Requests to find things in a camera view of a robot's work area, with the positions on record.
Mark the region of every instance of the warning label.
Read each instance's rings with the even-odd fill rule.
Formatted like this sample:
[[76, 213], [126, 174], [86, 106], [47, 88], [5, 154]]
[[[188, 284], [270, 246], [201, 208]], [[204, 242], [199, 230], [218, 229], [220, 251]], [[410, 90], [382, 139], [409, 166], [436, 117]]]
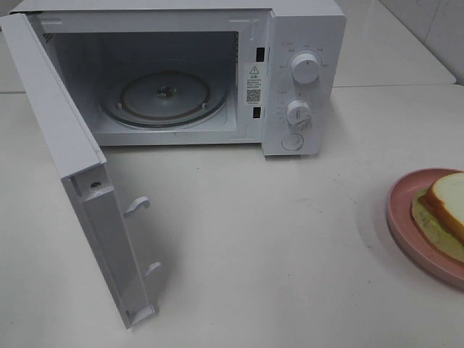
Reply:
[[266, 64], [264, 62], [255, 62], [245, 64], [245, 104], [259, 105], [263, 104], [263, 96], [266, 79]]

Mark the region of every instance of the white countertop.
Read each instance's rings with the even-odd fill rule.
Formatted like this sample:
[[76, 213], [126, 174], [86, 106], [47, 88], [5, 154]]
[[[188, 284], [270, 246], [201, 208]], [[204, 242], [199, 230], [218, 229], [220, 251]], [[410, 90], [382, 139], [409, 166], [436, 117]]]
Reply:
[[[455, 82], [443, 65], [378, 0], [338, 2], [347, 16], [347, 29], [335, 86]], [[4, 91], [24, 91], [24, 88], [0, 33], [0, 93]]]
[[392, 240], [386, 195], [462, 168], [464, 87], [336, 88], [320, 155], [106, 149], [129, 228], [164, 263], [161, 312], [126, 331], [25, 95], [1, 95], [0, 347], [461, 347], [464, 292]]

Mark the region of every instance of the power knob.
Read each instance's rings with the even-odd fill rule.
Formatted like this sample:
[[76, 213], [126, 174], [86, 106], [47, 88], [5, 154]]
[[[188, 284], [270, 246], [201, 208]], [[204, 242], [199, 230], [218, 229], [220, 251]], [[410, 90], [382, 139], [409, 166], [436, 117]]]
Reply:
[[311, 83], [319, 76], [320, 59], [315, 53], [298, 54], [291, 62], [293, 79], [298, 83]]
[[311, 107], [304, 100], [294, 100], [287, 105], [286, 117], [289, 125], [301, 125], [311, 120]]

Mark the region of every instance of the microwave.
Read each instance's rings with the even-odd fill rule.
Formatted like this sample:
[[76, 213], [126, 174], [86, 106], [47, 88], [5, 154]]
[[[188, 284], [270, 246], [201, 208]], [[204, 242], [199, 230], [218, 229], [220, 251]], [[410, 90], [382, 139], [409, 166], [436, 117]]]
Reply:
[[127, 328], [158, 311], [100, 146], [320, 148], [345, 17], [333, 0], [25, 0], [0, 19]]

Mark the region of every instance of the microwave door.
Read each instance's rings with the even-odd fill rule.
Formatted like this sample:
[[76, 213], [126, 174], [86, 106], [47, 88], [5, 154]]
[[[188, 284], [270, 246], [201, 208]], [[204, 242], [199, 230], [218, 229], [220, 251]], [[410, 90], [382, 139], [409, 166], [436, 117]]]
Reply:
[[33, 26], [23, 14], [0, 19], [7, 43], [37, 117], [59, 177], [94, 252], [127, 328], [155, 313], [125, 219], [148, 199], [122, 210], [107, 172], [106, 159], [53, 66]]

